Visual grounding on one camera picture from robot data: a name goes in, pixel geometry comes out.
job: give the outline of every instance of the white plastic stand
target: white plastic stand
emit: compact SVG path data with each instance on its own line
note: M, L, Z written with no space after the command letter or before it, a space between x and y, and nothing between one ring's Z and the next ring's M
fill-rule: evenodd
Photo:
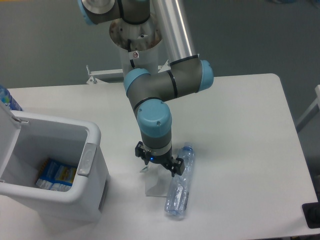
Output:
M295 129L299 133L310 120L319 112L320 109L320 85L315 87L317 98L310 104L296 122Z

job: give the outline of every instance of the white table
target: white table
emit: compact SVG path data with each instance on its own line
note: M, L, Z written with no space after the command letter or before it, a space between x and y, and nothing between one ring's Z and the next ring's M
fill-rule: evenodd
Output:
M195 171L182 221L165 198L146 197L140 140L121 83L11 89L25 110L93 121L111 174L99 222L40 216L0 196L0 240L248 240L310 235L301 205L316 202L294 123L274 74L217 77L168 102L172 142L194 143Z

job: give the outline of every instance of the silver metal tube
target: silver metal tube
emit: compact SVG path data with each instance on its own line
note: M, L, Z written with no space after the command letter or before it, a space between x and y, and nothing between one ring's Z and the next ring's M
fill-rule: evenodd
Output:
M196 55L181 0L153 0L169 62Z
M105 14L112 9L115 0L82 0L82 3L94 14Z

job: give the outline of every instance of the cooler lid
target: cooler lid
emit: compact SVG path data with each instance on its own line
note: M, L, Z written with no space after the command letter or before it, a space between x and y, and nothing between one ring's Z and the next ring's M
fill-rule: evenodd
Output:
M21 124L0 100L0 178L16 145Z

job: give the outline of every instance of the black object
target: black object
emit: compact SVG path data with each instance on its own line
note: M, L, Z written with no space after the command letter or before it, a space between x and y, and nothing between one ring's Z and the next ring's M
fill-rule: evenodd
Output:
M308 227L320 228L320 202L305 203L302 205L302 210Z
M148 165L149 162L161 164L165 169L171 172L172 177L174 177L175 174L181 176L185 170L184 160L182 158L174 159L172 157L172 147L165 154L154 156L149 151L146 151L143 142L139 141L135 147L135 156L141 158L145 165Z

